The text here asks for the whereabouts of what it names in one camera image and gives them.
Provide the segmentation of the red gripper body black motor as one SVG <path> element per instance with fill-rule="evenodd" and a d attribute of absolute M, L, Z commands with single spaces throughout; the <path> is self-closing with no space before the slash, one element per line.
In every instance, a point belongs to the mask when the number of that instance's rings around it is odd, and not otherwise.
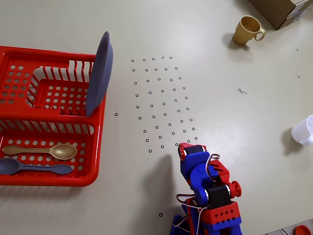
<path fill-rule="evenodd" d="M 184 161 L 188 154 L 207 151 L 204 145 L 192 145 L 186 142 L 178 145 L 178 153 L 181 161 Z"/>

